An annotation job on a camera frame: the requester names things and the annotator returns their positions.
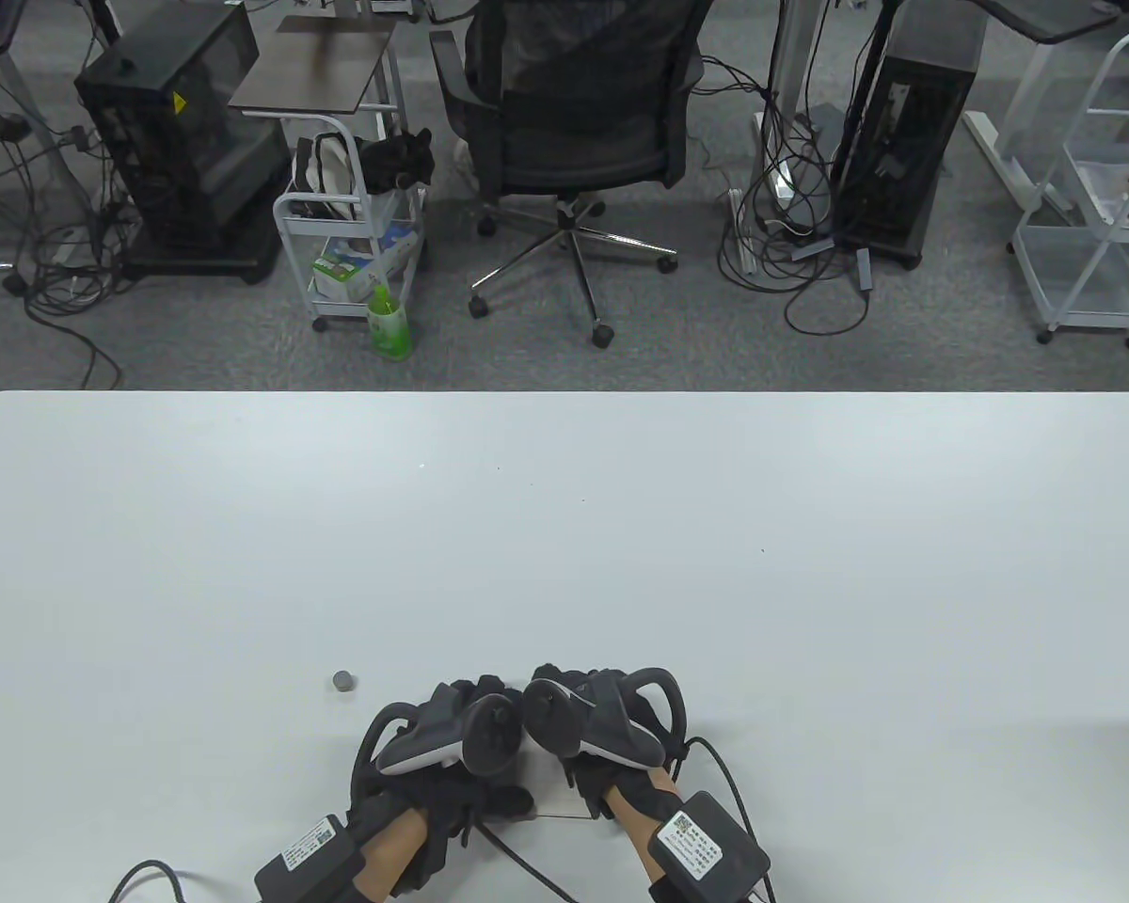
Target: tissue box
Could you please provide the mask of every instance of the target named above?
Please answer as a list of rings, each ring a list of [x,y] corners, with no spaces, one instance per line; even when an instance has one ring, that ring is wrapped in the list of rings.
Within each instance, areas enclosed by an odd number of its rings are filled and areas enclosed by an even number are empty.
[[[367,251],[353,248],[345,238],[327,242],[323,255],[314,262],[314,288],[329,301],[361,305],[380,283],[380,271],[391,280],[418,246],[418,233],[405,225],[394,223],[380,238],[380,256],[373,258],[370,243],[357,239]]]

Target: green bottle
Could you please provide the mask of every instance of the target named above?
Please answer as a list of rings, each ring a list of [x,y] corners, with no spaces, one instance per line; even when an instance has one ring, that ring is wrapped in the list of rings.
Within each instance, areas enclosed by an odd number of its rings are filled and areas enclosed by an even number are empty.
[[[414,352],[410,340],[410,322],[405,318],[405,306],[393,298],[393,293],[378,284],[368,301],[368,327],[371,331],[371,347],[388,360],[405,360]]]

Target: computer tower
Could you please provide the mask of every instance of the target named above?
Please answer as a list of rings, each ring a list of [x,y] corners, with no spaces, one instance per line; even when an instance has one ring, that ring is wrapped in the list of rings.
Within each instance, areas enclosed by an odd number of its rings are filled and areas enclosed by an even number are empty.
[[[901,6],[843,168],[837,223],[844,244],[920,263],[942,158],[986,29],[987,12],[969,0]]]
[[[76,79],[142,217],[130,279],[271,270],[289,147],[277,121],[228,107],[257,56],[242,3],[166,2]]]

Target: glove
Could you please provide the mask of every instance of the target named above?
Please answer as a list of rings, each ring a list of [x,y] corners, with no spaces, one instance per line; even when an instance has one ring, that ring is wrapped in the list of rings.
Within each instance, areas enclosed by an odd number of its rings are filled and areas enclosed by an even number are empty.
[[[535,668],[534,678],[548,678],[555,681],[561,686],[577,692],[577,689],[589,678],[588,674],[580,670],[560,670],[555,665],[543,665]],[[639,693],[633,693],[629,700],[623,700],[628,709],[628,717],[646,727],[666,749],[666,770],[674,761],[685,757],[685,747],[679,744],[660,719],[656,717],[653,705]],[[577,788],[581,799],[585,799],[586,808],[589,808],[589,817],[603,816],[613,818],[611,807],[607,805],[606,796],[611,788],[619,788],[623,799],[628,800],[632,808],[655,818],[656,822],[667,822],[680,808],[681,799],[676,794],[667,790],[658,790],[654,786],[649,773],[645,770],[630,769],[628,765],[618,764],[609,759],[581,753],[571,759],[561,757],[561,765],[564,766],[564,777],[568,779],[570,788]]]
[[[452,686],[458,690],[465,705],[499,692],[516,704],[522,721],[523,694],[507,687],[499,678],[485,675],[475,684],[457,680]],[[409,726],[397,728],[397,734],[409,729]],[[530,816],[534,807],[531,794],[526,788],[514,786],[513,775],[478,778],[462,762],[447,769],[436,764],[406,774],[387,775],[366,756],[361,759],[365,761],[358,759],[351,775],[351,808],[348,810],[348,831],[361,845],[408,809],[426,813],[426,843],[397,879],[393,895],[421,889],[432,874],[444,869],[449,839],[463,834],[461,845],[466,847],[469,832],[478,822]]]

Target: warning sticker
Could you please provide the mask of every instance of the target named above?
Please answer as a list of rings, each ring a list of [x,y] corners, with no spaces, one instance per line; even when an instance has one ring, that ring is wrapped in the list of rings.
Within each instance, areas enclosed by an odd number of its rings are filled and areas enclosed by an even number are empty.
[[[323,849],[334,838],[335,829],[332,829],[330,818],[323,818],[306,832],[305,838],[297,840],[297,843],[281,852],[281,856],[285,857],[285,868],[292,873],[297,866]]]
[[[690,821],[684,812],[668,818],[657,831],[656,839],[676,856],[694,880],[701,880],[702,876],[715,868],[716,861],[724,859],[724,850],[720,850],[719,844],[708,838],[707,832]]]

